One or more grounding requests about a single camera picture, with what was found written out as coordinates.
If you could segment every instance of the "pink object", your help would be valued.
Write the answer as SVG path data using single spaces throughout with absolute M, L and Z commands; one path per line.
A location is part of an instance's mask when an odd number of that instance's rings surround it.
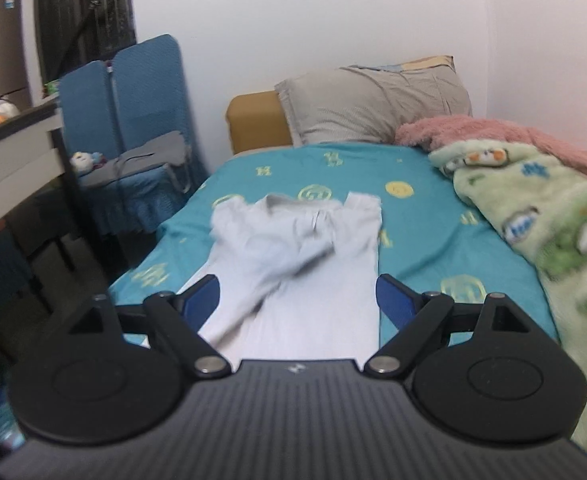
M 466 115 L 440 116 L 403 124 L 396 130 L 394 144 L 421 146 L 427 152 L 457 140 L 494 139 L 532 144 L 543 153 L 557 156 L 563 164 L 587 175 L 587 152 L 537 128 L 510 121 L 474 119 Z

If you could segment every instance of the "chair backrest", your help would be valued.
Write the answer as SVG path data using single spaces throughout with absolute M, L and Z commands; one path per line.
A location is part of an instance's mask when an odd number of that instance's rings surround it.
M 189 111 L 180 48 L 164 34 L 125 48 L 113 63 L 116 112 L 125 150 L 179 131 L 191 146 L 190 171 L 199 186 L 206 178 Z
M 100 61 L 65 75 L 59 86 L 67 152 L 100 152 L 107 158 L 123 153 L 107 67 Z

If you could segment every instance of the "white wall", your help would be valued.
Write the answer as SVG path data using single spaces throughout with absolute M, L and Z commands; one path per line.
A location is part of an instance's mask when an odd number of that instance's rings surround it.
M 34 21 L 34 0 L 21 0 L 22 3 L 22 36 L 25 52 L 25 64 L 31 99 L 34 104 L 42 98 L 42 79 L 36 49 L 36 22 Z
M 180 44 L 196 130 L 212 170 L 231 155 L 237 94 L 317 68 L 453 54 L 476 116 L 487 107 L 484 0 L 133 0 L 138 40 Z
M 587 0 L 489 0 L 488 114 L 587 149 Z

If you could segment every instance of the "green cartoon character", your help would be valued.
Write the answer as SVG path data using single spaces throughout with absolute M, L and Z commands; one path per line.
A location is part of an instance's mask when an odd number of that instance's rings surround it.
M 535 265 L 554 281 L 587 265 L 587 192 L 574 202 L 554 236 L 542 246 Z

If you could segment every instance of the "pillowcase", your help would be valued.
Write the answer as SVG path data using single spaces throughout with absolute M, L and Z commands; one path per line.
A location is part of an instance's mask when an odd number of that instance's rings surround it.
M 438 56 L 387 67 L 320 70 L 276 85 L 293 145 L 391 143 L 404 123 L 471 114 L 453 58 Z

